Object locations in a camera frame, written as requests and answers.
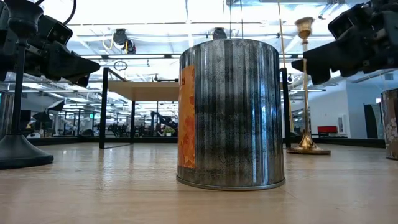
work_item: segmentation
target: floor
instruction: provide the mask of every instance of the floor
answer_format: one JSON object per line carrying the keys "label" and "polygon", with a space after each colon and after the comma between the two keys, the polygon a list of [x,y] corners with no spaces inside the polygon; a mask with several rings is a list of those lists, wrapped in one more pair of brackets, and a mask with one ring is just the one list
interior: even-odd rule
{"label": "floor", "polygon": [[177,183],[175,144],[43,146],[53,164],[0,171],[0,224],[396,224],[398,161],[320,146],[331,156],[285,155],[286,184],[256,192]]}

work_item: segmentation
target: cylindrical metal container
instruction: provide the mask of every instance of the cylindrical metal container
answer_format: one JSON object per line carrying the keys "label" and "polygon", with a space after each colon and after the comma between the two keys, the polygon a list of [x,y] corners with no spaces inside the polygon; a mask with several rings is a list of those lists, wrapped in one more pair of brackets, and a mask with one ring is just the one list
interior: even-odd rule
{"label": "cylindrical metal container", "polygon": [[279,54],[273,46],[221,39],[180,58],[177,180],[218,190],[282,185]]}
{"label": "cylindrical metal container", "polygon": [[398,89],[381,93],[381,108],[387,158],[398,160]]}
{"label": "cylindrical metal container", "polygon": [[0,92],[0,139],[11,132],[14,95]]}

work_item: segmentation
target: wooden table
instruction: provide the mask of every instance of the wooden table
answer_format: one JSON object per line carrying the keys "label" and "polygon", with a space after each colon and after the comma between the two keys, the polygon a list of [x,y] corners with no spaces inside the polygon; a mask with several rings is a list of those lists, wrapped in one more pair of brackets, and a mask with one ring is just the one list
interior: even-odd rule
{"label": "wooden table", "polygon": [[108,88],[132,101],[178,101],[177,82],[109,81]]}

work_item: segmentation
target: ceiling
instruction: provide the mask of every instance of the ceiling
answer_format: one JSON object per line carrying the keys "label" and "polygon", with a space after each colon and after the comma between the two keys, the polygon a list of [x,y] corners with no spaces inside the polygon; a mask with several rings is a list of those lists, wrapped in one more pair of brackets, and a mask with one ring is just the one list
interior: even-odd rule
{"label": "ceiling", "polygon": [[[297,36],[297,27],[294,24],[297,19],[306,16],[316,18],[312,25],[313,34],[309,38],[309,48],[312,49],[333,41],[334,38],[327,29],[328,23],[359,2],[364,1],[281,1],[285,53],[301,54],[303,52],[301,40]],[[46,15],[62,22],[70,15],[72,6],[72,0],[45,0],[42,3]],[[123,50],[115,45],[109,49],[112,34],[118,28],[127,30],[128,37],[136,45],[137,54],[176,55],[170,59],[150,59],[150,55],[146,55],[149,58],[123,60],[126,63],[123,65],[115,64],[119,60],[96,60],[103,67],[113,68],[115,65],[115,68],[118,68],[127,65],[127,69],[118,73],[133,82],[151,82],[155,74],[162,79],[178,78],[178,55],[193,45],[211,40],[211,32],[215,27],[224,28],[227,35],[232,38],[241,38],[243,34],[245,39],[267,42],[273,45],[280,54],[282,53],[282,38],[278,35],[280,33],[279,8],[278,4],[271,0],[242,0],[242,5],[240,1],[233,1],[231,5],[230,0],[79,0],[76,13],[68,27],[73,31],[73,37],[67,47],[80,55],[124,54]],[[298,71],[291,68],[290,63],[287,64],[287,69],[288,73],[292,73],[294,77],[301,76]],[[10,73],[7,79],[13,80],[13,74]],[[91,83],[88,89],[101,90],[101,79],[102,69],[90,76]],[[43,80],[28,75],[25,77],[26,83],[39,81]],[[295,88],[302,87],[299,78],[295,82],[297,82]],[[40,86],[25,85],[24,89],[82,90],[67,82],[36,84]],[[11,90],[12,83],[3,84],[2,88]],[[96,104],[101,99],[99,93],[56,93],[50,96],[84,98]],[[109,98],[114,105],[123,105],[119,108],[113,106],[113,110],[125,110],[124,105],[128,102],[127,99],[117,94],[111,94]],[[171,113],[177,110],[178,107],[172,107]]]}

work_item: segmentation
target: black rod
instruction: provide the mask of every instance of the black rod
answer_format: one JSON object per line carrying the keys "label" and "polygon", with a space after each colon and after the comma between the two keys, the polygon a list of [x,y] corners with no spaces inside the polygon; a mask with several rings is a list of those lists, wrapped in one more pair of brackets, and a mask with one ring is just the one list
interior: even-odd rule
{"label": "black rod", "polygon": [[74,130],[75,124],[76,124],[76,113],[73,113],[73,124],[72,124],[73,136],[75,136],[76,134]]}
{"label": "black rod", "polygon": [[81,109],[79,109],[79,114],[77,117],[77,136],[80,135],[80,113],[81,113]]}
{"label": "black rod", "polygon": [[93,120],[91,122],[91,130],[93,130],[93,135],[94,135],[94,119],[95,119],[95,112],[93,113]]}
{"label": "black rod", "polygon": [[17,74],[15,80],[15,94],[14,94],[14,106],[12,107],[12,124],[11,134],[18,134],[19,132],[19,120],[21,116],[21,101],[22,101],[22,82],[24,81],[24,69],[25,69],[25,46],[18,45],[18,64]]}
{"label": "black rod", "polygon": [[63,135],[67,134],[67,112],[65,111],[65,120],[63,122]]}
{"label": "black rod", "polygon": [[105,149],[105,128],[106,128],[106,102],[108,99],[108,73],[109,69],[104,68],[102,79],[101,119],[99,122],[99,148]]}
{"label": "black rod", "polygon": [[281,68],[282,72],[282,88],[284,91],[284,116],[285,116],[285,144],[286,148],[292,147],[290,142],[290,110],[289,110],[289,88],[287,86],[287,69]]}
{"label": "black rod", "polygon": [[129,80],[127,80],[127,79],[121,77],[119,74],[117,74],[116,72],[114,72],[114,71],[113,71],[112,69],[110,69],[110,68],[109,68],[108,71],[109,71],[110,74],[116,76],[116,78],[122,80],[123,82],[128,82],[128,81],[129,81]]}
{"label": "black rod", "polygon": [[136,102],[131,102],[131,130],[130,130],[130,140],[134,143],[134,135],[136,134]]}

